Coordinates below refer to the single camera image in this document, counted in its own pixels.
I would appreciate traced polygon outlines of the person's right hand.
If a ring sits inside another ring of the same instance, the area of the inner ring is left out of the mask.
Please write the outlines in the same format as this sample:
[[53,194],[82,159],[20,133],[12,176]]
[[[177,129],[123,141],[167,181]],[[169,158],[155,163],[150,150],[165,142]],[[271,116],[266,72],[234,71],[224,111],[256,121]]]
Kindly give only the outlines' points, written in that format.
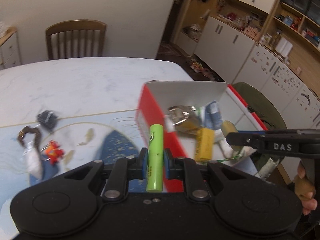
[[300,199],[303,206],[303,215],[309,215],[317,208],[317,200],[315,200],[316,190],[314,185],[306,178],[306,170],[302,163],[299,163],[297,175],[293,180],[295,186],[295,194]]

